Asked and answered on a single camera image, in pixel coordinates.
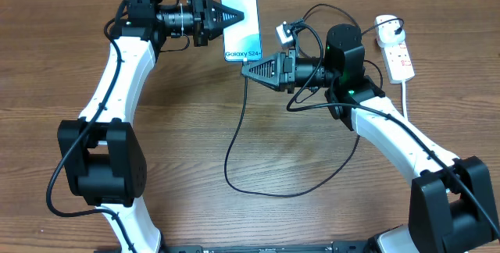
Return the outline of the dark blue smartphone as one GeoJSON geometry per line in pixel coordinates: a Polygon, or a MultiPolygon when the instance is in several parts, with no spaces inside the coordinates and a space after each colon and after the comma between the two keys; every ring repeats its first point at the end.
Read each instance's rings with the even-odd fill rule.
{"type": "Polygon", "coordinates": [[[242,21],[223,30],[227,62],[257,61],[263,57],[257,0],[221,0],[226,7],[243,12],[242,21]]]}

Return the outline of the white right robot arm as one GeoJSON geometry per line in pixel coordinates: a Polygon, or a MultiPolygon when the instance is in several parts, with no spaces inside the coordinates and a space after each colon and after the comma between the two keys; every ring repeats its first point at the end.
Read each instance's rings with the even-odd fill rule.
{"type": "Polygon", "coordinates": [[[241,74],[275,91],[326,88],[324,108],[371,142],[411,187],[409,221],[371,237],[367,252],[467,252],[499,238],[487,166],[435,144],[366,74],[363,52],[302,58],[278,52],[245,62],[241,74]]]}

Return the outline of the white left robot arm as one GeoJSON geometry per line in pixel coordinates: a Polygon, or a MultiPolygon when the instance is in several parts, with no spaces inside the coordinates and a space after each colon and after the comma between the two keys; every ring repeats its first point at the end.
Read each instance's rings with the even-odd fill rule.
{"type": "Polygon", "coordinates": [[[103,28],[109,59],[92,99],[59,124],[62,158],[46,189],[48,209],[65,218],[103,215],[120,252],[165,252],[143,198],[147,162],[133,129],[142,88],[168,37],[205,46],[244,18],[213,0],[123,0],[103,28]]]}

